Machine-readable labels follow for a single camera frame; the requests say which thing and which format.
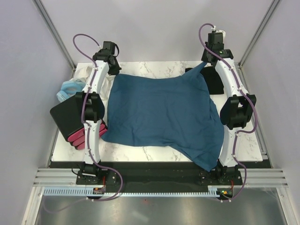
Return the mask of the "blue t shirt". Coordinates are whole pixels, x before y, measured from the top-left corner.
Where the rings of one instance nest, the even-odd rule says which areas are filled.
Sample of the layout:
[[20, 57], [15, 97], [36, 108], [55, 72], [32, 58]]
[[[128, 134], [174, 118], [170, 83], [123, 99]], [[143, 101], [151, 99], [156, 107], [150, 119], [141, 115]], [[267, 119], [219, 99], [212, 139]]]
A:
[[225, 131], [201, 74], [204, 67], [201, 63], [183, 75], [164, 79], [117, 75], [103, 140], [133, 147], [169, 146], [211, 171]]

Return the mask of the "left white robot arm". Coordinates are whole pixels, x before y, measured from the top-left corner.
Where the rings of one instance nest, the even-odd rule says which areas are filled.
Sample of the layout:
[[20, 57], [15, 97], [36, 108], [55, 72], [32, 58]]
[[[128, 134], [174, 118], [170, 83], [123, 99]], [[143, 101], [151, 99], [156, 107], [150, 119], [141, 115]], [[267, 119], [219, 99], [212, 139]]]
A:
[[92, 72], [82, 92], [75, 95], [77, 106], [82, 105], [81, 121], [84, 125], [85, 151], [81, 169], [87, 169], [87, 180], [99, 184], [103, 173], [97, 169], [101, 161], [99, 154], [99, 129], [105, 115], [105, 106], [100, 97], [101, 87], [107, 74], [117, 75], [120, 66], [114, 50], [101, 49], [92, 58]]

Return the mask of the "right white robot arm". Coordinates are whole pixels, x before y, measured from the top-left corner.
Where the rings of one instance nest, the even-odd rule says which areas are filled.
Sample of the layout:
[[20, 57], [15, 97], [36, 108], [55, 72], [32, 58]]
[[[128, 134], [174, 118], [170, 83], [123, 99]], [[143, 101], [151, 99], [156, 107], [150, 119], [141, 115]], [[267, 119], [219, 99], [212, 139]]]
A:
[[234, 60], [230, 58], [228, 50], [217, 50], [213, 53], [205, 49], [202, 61], [211, 64], [221, 78], [227, 101], [220, 110], [220, 119], [225, 128], [223, 147], [218, 159], [218, 170], [215, 180], [219, 184], [229, 182], [238, 170], [237, 145], [240, 133], [252, 133], [245, 127], [250, 122], [252, 114], [256, 116], [255, 95], [250, 95], [238, 77]]

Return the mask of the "black pink drawer organizer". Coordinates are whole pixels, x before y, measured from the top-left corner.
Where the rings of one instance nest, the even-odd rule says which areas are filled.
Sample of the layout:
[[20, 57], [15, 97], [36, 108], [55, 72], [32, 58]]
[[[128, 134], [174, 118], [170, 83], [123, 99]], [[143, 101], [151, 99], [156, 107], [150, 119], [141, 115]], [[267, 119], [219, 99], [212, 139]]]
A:
[[85, 148], [85, 131], [81, 121], [84, 93], [77, 93], [50, 110], [65, 141], [77, 150]]

